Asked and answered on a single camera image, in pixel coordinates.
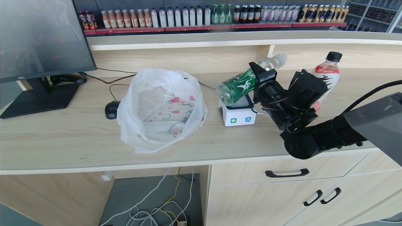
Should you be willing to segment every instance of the green bottle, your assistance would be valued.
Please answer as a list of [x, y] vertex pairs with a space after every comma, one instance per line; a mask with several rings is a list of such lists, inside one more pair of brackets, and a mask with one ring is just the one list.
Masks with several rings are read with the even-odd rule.
[[220, 16], [219, 16], [219, 23], [223, 24], [225, 23], [225, 5], [221, 4], [221, 11], [220, 11]]
[[226, 23], [230, 24], [232, 22], [232, 13], [231, 13], [231, 6], [232, 4], [228, 4], [228, 7], [226, 8]]
[[218, 5], [213, 5], [213, 12], [212, 12], [212, 23], [217, 24], [219, 23], [219, 15], [218, 15]]

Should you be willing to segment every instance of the monitor screen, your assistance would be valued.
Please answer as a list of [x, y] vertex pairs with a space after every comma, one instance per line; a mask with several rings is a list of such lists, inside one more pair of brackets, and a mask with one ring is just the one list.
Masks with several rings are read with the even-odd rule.
[[0, 5], [0, 82], [96, 69], [72, 0]]

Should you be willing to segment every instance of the monitor stand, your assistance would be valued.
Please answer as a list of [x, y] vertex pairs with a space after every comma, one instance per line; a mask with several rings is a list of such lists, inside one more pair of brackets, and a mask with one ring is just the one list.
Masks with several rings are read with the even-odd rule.
[[41, 78], [27, 79], [32, 87], [25, 90], [2, 113], [1, 119], [44, 111], [64, 109], [78, 89], [78, 83], [69, 83], [46, 87]]

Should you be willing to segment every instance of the red shelf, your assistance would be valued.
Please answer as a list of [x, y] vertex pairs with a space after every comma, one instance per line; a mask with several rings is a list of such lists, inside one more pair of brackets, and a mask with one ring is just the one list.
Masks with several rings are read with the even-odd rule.
[[347, 23], [293, 23], [293, 27], [345, 27]]
[[190, 27], [165, 27], [165, 31], [193, 31], [193, 30], [216, 30], [216, 29], [230, 29], [230, 25], [223, 24], [223, 25], [203, 25], [203, 26], [190, 26]]
[[231, 28], [261, 28], [261, 27], [291, 27], [291, 23], [272, 23], [272, 24], [232, 24]]
[[165, 31], [163, 27], [145, 27], [145, 28], [116, 28], [116, 29], [98, 29], [97, 34], [110, 34], [110, 33], [133, 33], [133, 32], [159, 32]]

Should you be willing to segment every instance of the computer mouse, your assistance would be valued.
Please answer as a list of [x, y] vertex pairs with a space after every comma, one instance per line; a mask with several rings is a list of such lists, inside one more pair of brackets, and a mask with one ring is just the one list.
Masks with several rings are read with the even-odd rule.
[[119, 107], [120, 101], [112, 101], [105, 106], [105, 115], [107, 119], [117, 118], [117, 108]]

